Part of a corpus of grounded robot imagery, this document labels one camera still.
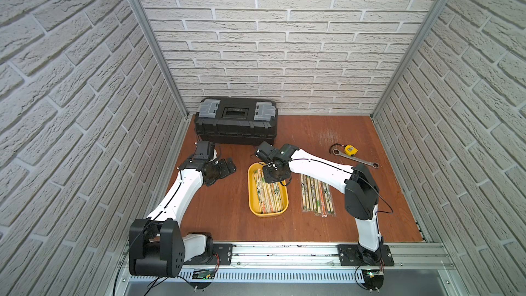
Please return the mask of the yellow plastic storage box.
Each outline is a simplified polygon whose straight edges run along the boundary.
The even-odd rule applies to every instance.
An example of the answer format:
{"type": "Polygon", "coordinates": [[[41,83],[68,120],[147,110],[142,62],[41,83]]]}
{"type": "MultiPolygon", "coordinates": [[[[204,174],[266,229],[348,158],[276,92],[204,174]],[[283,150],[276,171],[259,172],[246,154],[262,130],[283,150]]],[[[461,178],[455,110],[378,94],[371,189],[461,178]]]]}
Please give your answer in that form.
{"type": "Polygon", "coordinates": [[[279,184],[279,183],[276,183],[276,184],[279,186],[280,191],[281,191],[282,204],[283,204],[283,207],[284,207],[283,211],[279,212],[278,214],[270,214],[270,215],[262,215],[260,213],[260,206],[259,206],[258,198],[257,198],[257,194],[256,194],[256,183],[255,183],[255,181],[253,179],[253,173],[254,173],[254,171],[262,169],[263,167],[264,167],[263,163],[253,163],[249,167],[249,170],[248,170],[249,208],[253,212],[253,214],[256,215],[257,217],[274,217],[274,216],[281,215],[288,209],[289,200],[288,200],[288,193],[287,193],[286,187],[284,185],[282,185],[282,184],[279,184]]]}

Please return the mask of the chopsticks pair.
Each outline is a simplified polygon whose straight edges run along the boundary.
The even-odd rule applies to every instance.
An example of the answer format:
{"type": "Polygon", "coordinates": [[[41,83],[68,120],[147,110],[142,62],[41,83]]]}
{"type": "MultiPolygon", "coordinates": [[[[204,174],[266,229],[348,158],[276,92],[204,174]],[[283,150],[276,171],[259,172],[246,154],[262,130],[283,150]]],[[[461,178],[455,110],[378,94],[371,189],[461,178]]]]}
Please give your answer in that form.
{"type": "Polygon", "coordinates": [[[335,214],[334,204],[333,204],[332,195],[331,195],[331,187],[324,182],[322,183],[322,185],[324,188],[325,207],[326,207],[327,214],[329,216],[335,216],[336,214],[335,214]]]}
{"type": "Polygon", "coordinates": [[[307,198],[307,188],[306,188],[306,185],[305,185],[305,175],[301,174],[300,175],[300,179],[301,179],[301,194],[302,194],[302,206],[303,206],[303,211],[304,212],[309,212],[310,211],[310,203],[308,201],[308,198],[307,198]]]}
{"type": "Polygon", "coordinates": [[[312,179],[312,185],[315,190],[316,213],[318,216],[321,216],[323,214],[323,211],[322,211],[321,199],[319,195],[319,181],[316,179],[312,179]]]}
{"type": "Polygon", "coordinates": [[[312,178],[310,176],[306,176],[305,179],[306,179],[306,184],[308,187],[308,198],[310,202],[310,208],[311,208],[311,211],[316,215],[317,214],[316,193],[315,193],[315,190],[313,189],[312,178]]]}
{"type": "Polygon", "coordinates": [[[321,181],[318,181],[318,189],[319,189],[319,199],[320,199],[320,205],[321,205],[321,216],[327,217],[327,208],[325,205],[325,190],[323,183],[321,181]]]}

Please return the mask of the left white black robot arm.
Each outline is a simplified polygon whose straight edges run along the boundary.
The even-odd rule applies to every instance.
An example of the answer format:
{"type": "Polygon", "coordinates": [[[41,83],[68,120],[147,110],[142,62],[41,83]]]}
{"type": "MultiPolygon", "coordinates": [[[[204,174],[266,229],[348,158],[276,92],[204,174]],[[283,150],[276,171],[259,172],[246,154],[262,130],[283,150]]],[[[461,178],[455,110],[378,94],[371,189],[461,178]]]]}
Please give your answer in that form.
{"type": "Polygon", "coordinates": [[[215,257],[210,233],[183,236],[180,223],[195,193],[203,185],[211,186],[235,172],[231,158],[186,160],[161,203],[147,218],[135,220],[130,227],[130,274],[175,278],[189,260],[207,261],[215,257]]]}

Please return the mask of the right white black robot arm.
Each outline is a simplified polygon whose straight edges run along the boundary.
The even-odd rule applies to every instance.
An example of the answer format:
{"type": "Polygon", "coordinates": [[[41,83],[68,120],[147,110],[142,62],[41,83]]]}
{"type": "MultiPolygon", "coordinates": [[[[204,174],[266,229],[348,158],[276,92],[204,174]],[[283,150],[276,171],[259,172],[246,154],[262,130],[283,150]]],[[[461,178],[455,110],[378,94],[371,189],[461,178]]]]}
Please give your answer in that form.
{"type": "Polygon", "coordinates": [[[345,196],[346,211],[356,220],[359,261],[380,264],[384,240],[378,224],[379,187],[363,164],[356,167],[337,164],[294,145],[278,149],[267,142],[259,145],[256,156],[265,164],[264,179],[268,183],[289,180],[292,173],[298,173],[340,191],[345,196]]]}

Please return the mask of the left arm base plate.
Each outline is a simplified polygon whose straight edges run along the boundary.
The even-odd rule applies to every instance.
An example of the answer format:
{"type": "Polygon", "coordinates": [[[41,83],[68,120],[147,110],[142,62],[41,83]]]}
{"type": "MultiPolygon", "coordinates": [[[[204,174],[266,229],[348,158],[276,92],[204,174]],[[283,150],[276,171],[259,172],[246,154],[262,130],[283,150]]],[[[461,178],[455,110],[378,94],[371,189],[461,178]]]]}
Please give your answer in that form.
{"type": "Polygon", "coordinates": [[[216,266],[217,263],[220,266],[231,265],[233,246],[232,243],[214,243],[210,254],[205,253],[196,256],[184,264],[194,266],[216,266]]]}

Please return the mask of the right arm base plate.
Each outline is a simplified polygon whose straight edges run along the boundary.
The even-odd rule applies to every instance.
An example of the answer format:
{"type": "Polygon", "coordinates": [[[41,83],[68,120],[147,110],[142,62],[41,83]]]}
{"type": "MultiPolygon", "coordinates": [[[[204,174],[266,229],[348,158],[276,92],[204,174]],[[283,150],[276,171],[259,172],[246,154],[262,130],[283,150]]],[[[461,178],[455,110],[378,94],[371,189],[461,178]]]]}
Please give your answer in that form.
{"type": "Polygon", "coordinates": [[[336,247],[343,267],[395,265],[389,246],[383,243],[376,251],[370,251],[359,244],[339,244],[336,247]]]}

